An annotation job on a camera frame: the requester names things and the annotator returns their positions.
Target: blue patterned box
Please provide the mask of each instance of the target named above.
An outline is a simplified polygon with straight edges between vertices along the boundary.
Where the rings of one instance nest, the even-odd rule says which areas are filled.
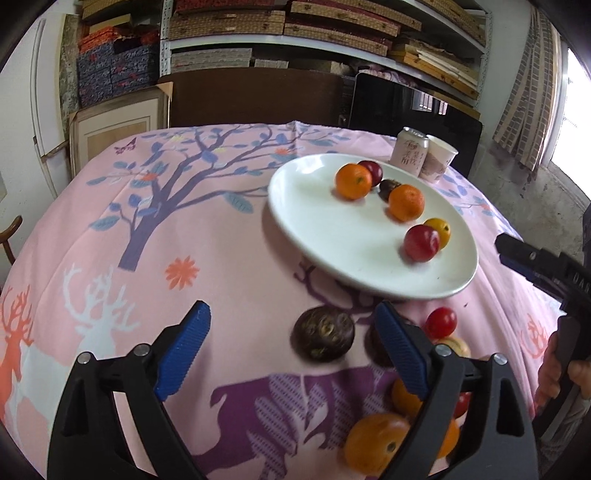
[[[120,82],[113,83],[113,96],[123,95],[124,93],[134,92],[142,88],[152,86],[158,81],[158,72],[144,73],[130,77]]]
[[[160,70],[158,48],[154,45],[133,48],[115,55],[111,67],[113,83],[134,75],[154,73]]]
[[[80,105],[82,108],[87,108],[96,103],[104,102],[110,98],[113,98],[113,86],[110,83],[80,91]]]
[[[101,70],[110,69],[114,57],[113,42],[103,43],[78,56],[78,78],[85,79]]]

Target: oval plate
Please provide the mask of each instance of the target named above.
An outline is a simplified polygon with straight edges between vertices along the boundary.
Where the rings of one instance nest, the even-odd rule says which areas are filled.
[[[319,154],[283,165],[269,184],[269,206],[284,233],[315,265],[360,290],[387,298],[442,299],[463,290],[478,267],[476,242],[466,222],[439,193],[419,179],[380,163],[385,179],[417,187],[425,211],[415,222],[397,223],[377,189],[356,202],[335,191],[335,175],[363,157]],[[404,235],[430,218],[446,220],[449,244],[435,258],[413,264],[401,255]]]

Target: curtain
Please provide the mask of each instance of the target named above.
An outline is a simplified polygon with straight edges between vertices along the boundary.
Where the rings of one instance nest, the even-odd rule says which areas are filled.
[[[550,20],[531,7],[530,30],[509,101],[493,140],[531,171],[540,165],[556,112],[560,37]]]

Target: blue gripper pad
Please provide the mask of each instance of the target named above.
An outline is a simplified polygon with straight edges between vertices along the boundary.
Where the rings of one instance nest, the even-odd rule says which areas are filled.
[[[406,389],[425,400],[429,393],[430,365],[426,361],[428,351],[421,352],[420,348],[432,348],[431,342],[419,327],[406,325],[404,318],[386,302],[375,309],[375,327]]]
[[[160,401],[165,401],[169,395],[174,395],[181,388],[197,352],[209,333],[211,321],[209,306],[198,301],[181,322],[181,332],[158,363],[158,380],[154,392]]]

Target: table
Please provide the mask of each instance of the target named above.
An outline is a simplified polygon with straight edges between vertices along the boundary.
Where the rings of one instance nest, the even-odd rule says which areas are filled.
[[[45,473],[51,425],[78,353],[125,355],[201,299],[212,309],[211,331],[165,406],[204,473],[359,478],[339,448],[362,416],[390,408],[395,378],[363,345],[381,299],[310,265],[275,225],[267,186],[296,157],[340,152],[387,161],[394,142],[299,122],[218,125],[142,134],[92,160],[35,227],[2,295],[0,412],[33,465]],[[420,324],[436,307],[454,308],[473,357],[503,352],[531,406],[556,305],[499,263],[495,237],[517,233],[482,193],[452,169],[437,190],[470,226],[478,271],[452,298],[399,309]],[[356,338],[341,361],[311,365],[291,350],[290,333],[320,304],[350,313]],[[118,404],[140,458],[129,412]]]

